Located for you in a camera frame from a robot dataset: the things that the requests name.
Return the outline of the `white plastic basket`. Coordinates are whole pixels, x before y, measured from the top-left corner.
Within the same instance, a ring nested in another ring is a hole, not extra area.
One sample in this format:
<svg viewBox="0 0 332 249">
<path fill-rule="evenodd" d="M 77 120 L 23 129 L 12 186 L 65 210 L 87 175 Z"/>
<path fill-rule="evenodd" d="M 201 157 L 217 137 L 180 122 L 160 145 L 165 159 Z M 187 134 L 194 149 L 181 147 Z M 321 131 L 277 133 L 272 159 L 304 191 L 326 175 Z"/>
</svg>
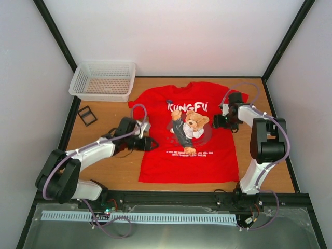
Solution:
<svg viewBox="0 0 332 249">
<path fill-rule="evenodd" d="M 81 62 L 68 92 L 83 101 L 127 102 L 135 73 L 136 64 L 133 62 Z"/>
</svg>

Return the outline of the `red kungfu bear t-shirt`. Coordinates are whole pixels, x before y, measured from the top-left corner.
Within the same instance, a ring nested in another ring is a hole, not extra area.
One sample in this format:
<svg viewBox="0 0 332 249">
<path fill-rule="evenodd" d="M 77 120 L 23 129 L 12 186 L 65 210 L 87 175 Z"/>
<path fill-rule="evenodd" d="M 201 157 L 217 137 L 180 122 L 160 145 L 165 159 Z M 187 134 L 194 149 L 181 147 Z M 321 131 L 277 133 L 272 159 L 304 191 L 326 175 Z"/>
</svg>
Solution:
<svg viewBox="0 0 332 249">
<path fill-rule="evenodd" d="M 229 88 L 190 82 L 151 88 L 128 102 L 134 119 L 147 116 L 149 134 L 159 144 L 143 155 L 143 183 L 225 183 L 239 180 L 232 131 L 213 128 L 213 116 Z"/>
</svg>

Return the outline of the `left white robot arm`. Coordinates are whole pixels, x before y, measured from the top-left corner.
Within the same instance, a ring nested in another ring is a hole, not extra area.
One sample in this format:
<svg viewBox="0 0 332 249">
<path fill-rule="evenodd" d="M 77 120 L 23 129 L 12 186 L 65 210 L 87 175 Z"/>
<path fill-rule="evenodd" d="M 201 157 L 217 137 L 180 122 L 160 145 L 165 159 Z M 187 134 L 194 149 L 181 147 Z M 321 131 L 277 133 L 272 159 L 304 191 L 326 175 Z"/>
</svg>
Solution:
<svg viewBox="0 0 332 249">
<path fill-rule="evenodd" d="M 125 149 L 152 151 L 158 148 L 152 137 L 145 136 L 150 127 L 147 121 L 124 117 L 118 127 L 89 145 L 69 151 L 53 150 L 37 177 L 36 188 L 46 200 L 63 204 L 72 199 L 85 199 L 97 209 L 104 208 L 108 202 L 107 188 L 95 180 L 80 180 L 80 173 Z"/>
</svg>

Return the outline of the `black brooch box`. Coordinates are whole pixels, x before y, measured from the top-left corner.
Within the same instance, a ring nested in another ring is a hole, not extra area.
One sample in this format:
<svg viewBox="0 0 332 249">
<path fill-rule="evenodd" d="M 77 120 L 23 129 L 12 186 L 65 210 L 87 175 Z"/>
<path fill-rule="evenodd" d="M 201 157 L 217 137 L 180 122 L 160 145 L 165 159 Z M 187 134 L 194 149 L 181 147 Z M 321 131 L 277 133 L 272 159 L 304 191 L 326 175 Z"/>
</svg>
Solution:
<svg viewBox="0 0 332 249">
<path fill-rule="evenodd" d="M 98 120 L 96 115 L 92 112 L 91 108 L 88 105 L 79 109 L 77 114 L 86 127 L 95 123 Z"/>
</svg>

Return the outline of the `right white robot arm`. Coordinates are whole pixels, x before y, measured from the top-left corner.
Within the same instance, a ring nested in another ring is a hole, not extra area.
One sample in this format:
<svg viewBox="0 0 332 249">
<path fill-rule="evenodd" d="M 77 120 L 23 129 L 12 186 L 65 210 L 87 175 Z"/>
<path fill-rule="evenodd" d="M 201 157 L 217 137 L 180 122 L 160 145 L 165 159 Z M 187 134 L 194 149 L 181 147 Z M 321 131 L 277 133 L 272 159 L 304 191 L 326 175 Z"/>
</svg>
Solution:
<svg viewBox="0 0 332 249">
<path fill-rule="evenodd" d="M 251 128 L 251 162 L 232 196 L 233 206 L 243 210 L 256 204 L 268 173 L 289 155 L 286 121 L 273 118 L 253 104 L 245 103 L 239 92 L 227 93 L 219 106 L 222 113 L 213 117 L 213 128 L 224 128 L 233 133 L 238 132 L 239 125 L 243 123 Z"/>
</svg>

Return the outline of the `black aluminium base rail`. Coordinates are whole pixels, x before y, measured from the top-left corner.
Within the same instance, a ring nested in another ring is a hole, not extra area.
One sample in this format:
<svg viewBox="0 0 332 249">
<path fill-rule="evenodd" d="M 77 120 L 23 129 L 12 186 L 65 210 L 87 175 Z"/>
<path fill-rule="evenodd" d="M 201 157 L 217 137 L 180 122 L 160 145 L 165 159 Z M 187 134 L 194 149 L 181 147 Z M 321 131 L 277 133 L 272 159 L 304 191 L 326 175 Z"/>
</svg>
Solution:
<svg viewBox="0 0 332 249">
<path fill-rule="evenodd" d="M 247 211 L 249 207 L 306 207 L 311 208 L 307 193 L 277 193 L 270 191 L 249 195 L 239 189 L 232 192 L 214 190 L 211 192 L 176 192 L 176 191 L 119 191 L 110 190 L 96 201 L 89 201 L 94 210 L 107 208 L 124 210 L 135 205 L 153 206 L 202 206 L 218 211 Z"/>
</svg>

